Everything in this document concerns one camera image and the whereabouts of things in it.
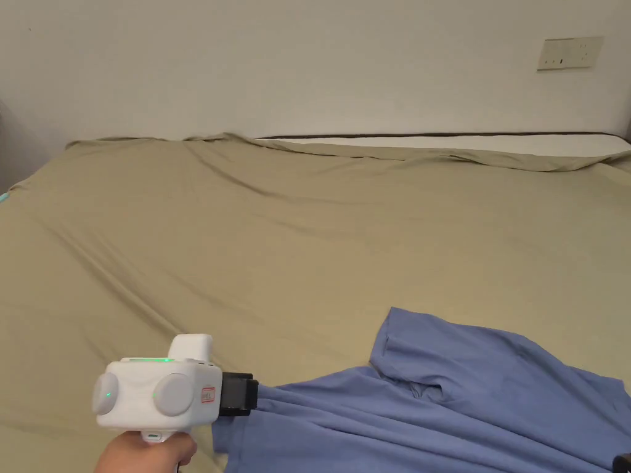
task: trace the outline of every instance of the white handheld device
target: white handheld device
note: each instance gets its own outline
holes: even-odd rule
[[[110,363],[94,387],[92,410],[102,427],[140,431],[163,442],[218,416],[246,416],[256,408],[258,382],[248,373],[223,373],[209,362],[213,338],[182,334],[167,358]]]

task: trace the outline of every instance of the round gray button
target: round gray button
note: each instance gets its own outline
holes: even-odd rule
[[[118,397],[118,378],[113,373],[104,373],[98,377],[92,393],[92,412],[104,416],[114,408]]]
[[[160,380],[153,390],[153,403],[165,416],[179,416],[193,402],[193,386],[188,376],[171,373]]]

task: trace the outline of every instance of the green indicator light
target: green indicator light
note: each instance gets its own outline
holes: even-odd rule
[[[175,361],[173,358],[130,358],[130,361],[157,361],[158,363],[169,363]]]

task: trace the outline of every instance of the wrinkled sheet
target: wrinkled sheet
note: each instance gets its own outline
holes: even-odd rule
[[[0,453],[90,471],[105,365],[208,332],[266,385],[368,361],[391,306],[522,334],[631,380],[630,155],[120,139],[0,203]],[[191,473],[220,469],[209,428]]]

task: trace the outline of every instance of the white mattress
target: white mattress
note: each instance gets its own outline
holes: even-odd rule
[[[622,138],[606,134],[311,138],[283,139],[282,141],[395,148],[484,149],[540,156],[604,156],[631,149],[631,145]]]

